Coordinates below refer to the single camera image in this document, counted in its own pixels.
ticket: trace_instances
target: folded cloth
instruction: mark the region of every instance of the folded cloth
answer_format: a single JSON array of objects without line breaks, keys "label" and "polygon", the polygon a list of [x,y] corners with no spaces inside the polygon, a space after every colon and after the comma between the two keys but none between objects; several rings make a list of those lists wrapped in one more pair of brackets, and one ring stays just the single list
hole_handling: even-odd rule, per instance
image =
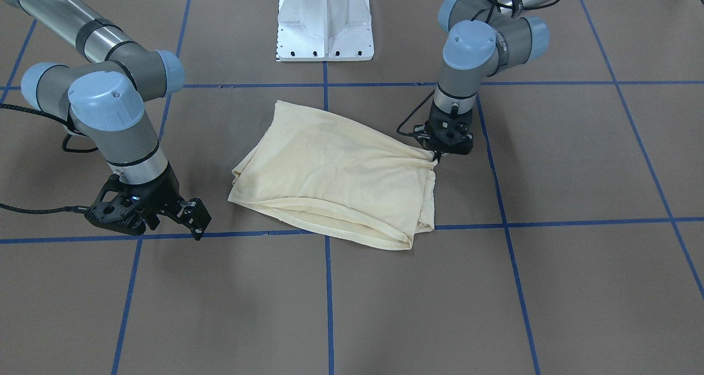
[{"label": "folded cloth", "polygon": [[432,158],[350,119],[279,101],[232,170],[228,200],[311,232],[409,250],[415,233],[435,228]]}]

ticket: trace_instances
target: yellow fabric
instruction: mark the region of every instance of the yellow fabric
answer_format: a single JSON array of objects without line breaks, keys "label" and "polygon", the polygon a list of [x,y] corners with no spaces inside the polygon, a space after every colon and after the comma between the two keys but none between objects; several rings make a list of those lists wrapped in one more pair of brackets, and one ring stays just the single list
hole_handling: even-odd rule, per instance
[{"label": "yellow fabric", "polygon": [[432,152],[319,109],[277,102],[232,170],[228,200],[315,233],[409,250],[435,228]]}]

